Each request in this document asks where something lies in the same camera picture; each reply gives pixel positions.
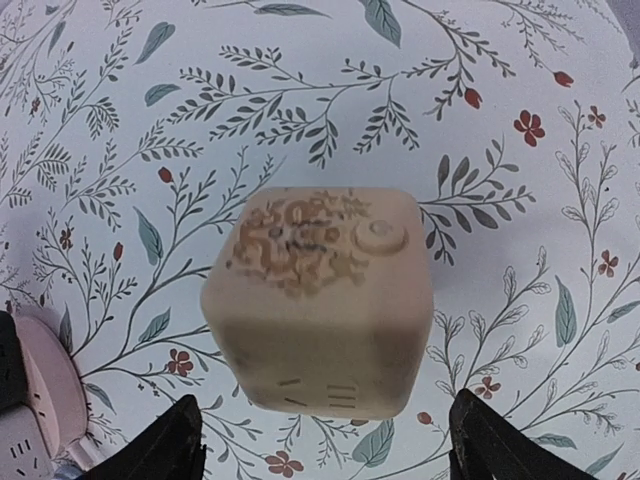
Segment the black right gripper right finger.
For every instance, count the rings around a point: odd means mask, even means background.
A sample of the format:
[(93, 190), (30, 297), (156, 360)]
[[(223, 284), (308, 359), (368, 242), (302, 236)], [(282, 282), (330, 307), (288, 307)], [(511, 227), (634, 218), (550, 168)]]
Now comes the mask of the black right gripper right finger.
[(588, 480), (528, 439), (481, 398), (460, 390), (449, 410), (451, 480)]

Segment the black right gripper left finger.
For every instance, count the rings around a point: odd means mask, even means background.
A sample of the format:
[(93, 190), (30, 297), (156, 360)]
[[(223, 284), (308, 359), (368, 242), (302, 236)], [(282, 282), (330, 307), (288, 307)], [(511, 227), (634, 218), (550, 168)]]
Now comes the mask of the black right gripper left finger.
[(197, 399), (176, 401), (132, 442), (87, 472), (89, 480), (201, 480), (206, 446)]

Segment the pink cube socket adapter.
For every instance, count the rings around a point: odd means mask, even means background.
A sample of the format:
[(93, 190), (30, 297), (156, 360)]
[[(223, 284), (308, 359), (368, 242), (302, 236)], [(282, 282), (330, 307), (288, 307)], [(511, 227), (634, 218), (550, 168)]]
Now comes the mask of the pink cube socket adapter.
[(1, 477), (81, 479), (97, 461), (85, 445), (88, 408), (64, 316), (1, 313)]

